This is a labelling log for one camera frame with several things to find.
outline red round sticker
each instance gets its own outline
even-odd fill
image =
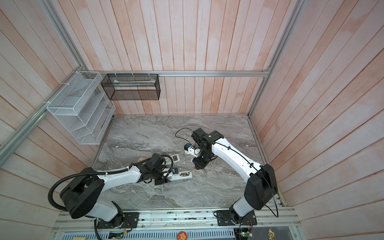
[[[177,240],[187,240],[188,239],[188,236],[185,232],[179,232],[179,234],[177,235]]]

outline wooden plank wall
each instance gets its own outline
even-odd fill
[[[252,116],[308,239],[384,239],[384,1],[308,1]]]
[[[0,144],[77,66],[39,1],[0,1]],[[2,238],[46,239],[59,214],[49,188],[93,154],[48,115],[0,169]]]
[[[52,0],[87,67],[263,70],[297,0]],[[117,114],[247,113],[261,78],[161,78],[159,101]]]

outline cartoon sticker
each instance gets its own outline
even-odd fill
[[[177,240],[187,240],[188,236],[185,232],[179,232],[177,235]]]
[[[268,230],[268,236],[270,240],[275,240],[275,232],[271,228]]]

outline white mesh basket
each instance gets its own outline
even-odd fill
[[[93,94],[100,82],[100,73],[79,72],[47,107],[80,144],[100,144],[116,109],[104,92]]]

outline mesh basket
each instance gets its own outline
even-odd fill
[[[104,92],[94,94],[100,81],[100,73],[77,73],[47,107],[80,144],[100,144],[115,111]]]
[[[109,73],[101,85],[110,100],[158,100],[160,97],[157,74]]]

